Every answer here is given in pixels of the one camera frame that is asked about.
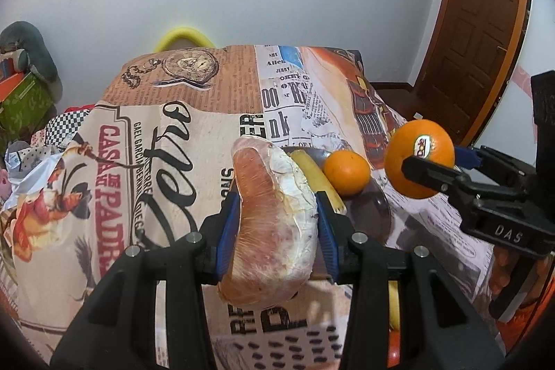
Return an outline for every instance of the wooden door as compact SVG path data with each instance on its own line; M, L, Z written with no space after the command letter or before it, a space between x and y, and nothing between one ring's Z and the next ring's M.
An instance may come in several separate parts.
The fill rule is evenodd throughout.
M509 71L526 0L445 2L416 89L426 106L424 117L441 124L455 144L468 145Z

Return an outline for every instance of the peeled pomelo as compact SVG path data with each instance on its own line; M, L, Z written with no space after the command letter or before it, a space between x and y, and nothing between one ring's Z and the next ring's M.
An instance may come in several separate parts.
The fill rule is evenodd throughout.
M317 245L316 198L281 148L255 137L231 154L241 220L220 294L236 307L266 309L289 300L310 277Z

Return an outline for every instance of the orange box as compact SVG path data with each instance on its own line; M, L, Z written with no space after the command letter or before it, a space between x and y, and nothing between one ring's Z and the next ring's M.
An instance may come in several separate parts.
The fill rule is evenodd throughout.
M25 74L18 72L0 82L0 102L4 102L12 90L19 85Z

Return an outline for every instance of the orange object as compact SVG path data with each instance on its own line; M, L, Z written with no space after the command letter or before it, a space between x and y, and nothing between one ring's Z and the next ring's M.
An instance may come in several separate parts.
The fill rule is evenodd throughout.
M429 198L437 192L409 181L401 171L403 160L413 155L453 168L453 142L443 127L430 120L409 121L389 141L384 169L393 188L409 198Z
M389 352L387 353L387 368L399 365L401 361L401 333L389 332Z
M9 94L12 93L12 90L23 80L23 77L25 77L25 74L18 72L0 82L0 102L6 100Z
M356 195L370 181L370 165L364 157L348 149L334 151L324 161L322 171L342 196Z
M546 294L541 300L538 300L536 303L531 304L530 306L518 309L516 314L514 314L514 317L508 323L497 322L497 329L501 333L501 338L503 339L503 343L505 344L507 352L509 352L516 344L518 338L520 337L520 334L522 333L522 330L525 328L526 323L528 323L528 320L530 319L532 312L536 307L536 304L540 303L538 306L538 310L534 315L534 318L530 322L530 326L524 334L524 337L526 337L526 334L528 332L534 329L534 326L542 317L543 312L546 310L553 296L555 296L555 279L551 279L546 290Z

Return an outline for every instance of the mandarin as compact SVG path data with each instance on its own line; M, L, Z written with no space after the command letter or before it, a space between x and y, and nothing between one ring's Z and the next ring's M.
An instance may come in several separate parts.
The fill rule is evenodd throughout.
M349 149L334 151L324 161L322 171L342 196L356 195L370 181L370 165L366 159Z

